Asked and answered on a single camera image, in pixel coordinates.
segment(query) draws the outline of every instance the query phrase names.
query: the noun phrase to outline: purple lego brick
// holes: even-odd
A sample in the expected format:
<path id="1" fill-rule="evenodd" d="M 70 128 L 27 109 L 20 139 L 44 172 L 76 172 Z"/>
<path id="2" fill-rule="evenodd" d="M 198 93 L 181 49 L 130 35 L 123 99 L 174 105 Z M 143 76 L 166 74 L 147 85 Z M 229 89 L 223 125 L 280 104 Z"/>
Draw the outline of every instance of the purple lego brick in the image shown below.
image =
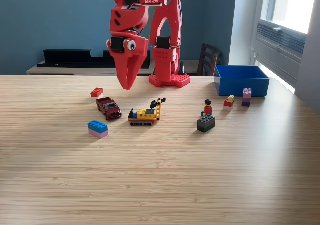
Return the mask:
<path id="1" fill-rule="evenodd" d="M 242 107 L 250 107 L 250 102 L 242 102 Z"/>
<path id="2" fill-rule="evenodd" d="M 243 98 L 245 98 L 245 99 L 251 99 L 251 97 L 252 97 L 252 90 L 251 90 L 251 88 L 245 88 L 245 89 L 243 90 Z"/>
<path id="3" fill-rule="evenodd" d="M 243 103 L 251 103 L 251 98 L 242 98 Z"/>
<path id="4" fill-rule="evenodd" d="M 106 136 L 109 135 L 108 131 L 105 131 L 104 133 L 98 133 L 98 132 L 93 131 L 91 129 L 89 129 L 89 134 L 91 134 L 92 136 L 95 136 L 98 139 L 103 139 L 103 138 L 105 138 Z"/>

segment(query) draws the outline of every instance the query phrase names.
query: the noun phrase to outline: robotic arm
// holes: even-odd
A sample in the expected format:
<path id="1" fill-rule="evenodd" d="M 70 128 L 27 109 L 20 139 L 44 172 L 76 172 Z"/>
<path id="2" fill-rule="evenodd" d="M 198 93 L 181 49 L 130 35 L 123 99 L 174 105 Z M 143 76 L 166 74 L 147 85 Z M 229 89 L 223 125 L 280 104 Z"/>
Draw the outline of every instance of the robotic arm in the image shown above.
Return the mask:
<path id="1" fill-rule="evenodd" d="M 139 36 L 149 20 L 149 7 L 156 7 L 151 24 L 150 43 L 154 45 L 155 75 L 149 82 L 156 87 L 183 87 L 190 77 L 178 74 L 180 59 L 182 10 L 181 0 L 114 0 L 110 31 L 106 45 L 115 60 L 118 80 L 124 89 L 130 90 L 147 57 L 149 41 Z M 168 19 L 171 37 L 161 37 L 161 29 Z"/>

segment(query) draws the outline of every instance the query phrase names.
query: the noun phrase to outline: minifigure red torso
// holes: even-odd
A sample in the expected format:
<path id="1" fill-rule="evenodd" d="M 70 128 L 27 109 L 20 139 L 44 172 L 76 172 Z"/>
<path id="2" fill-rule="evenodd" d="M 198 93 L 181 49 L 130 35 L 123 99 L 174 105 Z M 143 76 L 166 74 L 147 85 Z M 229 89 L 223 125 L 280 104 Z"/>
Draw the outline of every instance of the minifigure red torso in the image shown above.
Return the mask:
<path id="1" fill-rule="evenodd" d="M 204 113 L 205 114 L 212 114 L 212 106 L 205 106 Z"/>

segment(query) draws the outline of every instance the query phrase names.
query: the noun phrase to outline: blue bin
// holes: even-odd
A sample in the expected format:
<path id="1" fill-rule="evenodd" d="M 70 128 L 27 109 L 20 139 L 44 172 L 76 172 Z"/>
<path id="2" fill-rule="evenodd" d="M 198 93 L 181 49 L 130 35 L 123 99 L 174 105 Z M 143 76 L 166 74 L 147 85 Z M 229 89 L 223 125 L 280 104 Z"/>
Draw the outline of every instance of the blue bin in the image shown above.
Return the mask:
<path id="1" fill-rule="evenodd" d="M 253 97 L 268 94 L 270 79 L 257 66 L 216 65 L 214 83 L 220 96 L 242 97 L 244 89 L 252 89 Z"/>

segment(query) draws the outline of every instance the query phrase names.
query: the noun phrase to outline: toy car windshield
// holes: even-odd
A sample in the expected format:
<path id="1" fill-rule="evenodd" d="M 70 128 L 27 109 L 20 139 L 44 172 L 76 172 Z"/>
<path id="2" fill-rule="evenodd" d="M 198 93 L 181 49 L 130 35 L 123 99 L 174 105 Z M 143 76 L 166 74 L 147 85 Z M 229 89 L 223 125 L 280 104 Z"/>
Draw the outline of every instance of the toy car windshield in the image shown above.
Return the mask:
<path id="1" fill-rule="evenodd" d="M 105 109 L 112 109 L 112 108 L 116 108 L 116 107 L 117 107 L 117 105 L 114 102 L 107 103 L 104 105 Z"/>

